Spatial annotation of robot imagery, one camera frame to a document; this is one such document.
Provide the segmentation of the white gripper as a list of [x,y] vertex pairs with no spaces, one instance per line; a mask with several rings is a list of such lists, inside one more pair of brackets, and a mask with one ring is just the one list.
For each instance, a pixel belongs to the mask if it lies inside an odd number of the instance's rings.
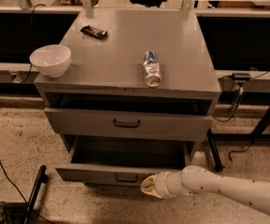
[[177,172],[160,172],[157,175],[150,175],[144,179],[140,189],[144,194],[159,199],[175,198],[178,195],[177,177]]

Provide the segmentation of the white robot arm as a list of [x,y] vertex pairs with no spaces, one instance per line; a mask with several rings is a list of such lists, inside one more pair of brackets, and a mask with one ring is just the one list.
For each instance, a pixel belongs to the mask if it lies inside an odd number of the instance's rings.
[[196,165],[150,175],[141,191],[160,199],[215,193],[270,216],[270,182],[216,175]]

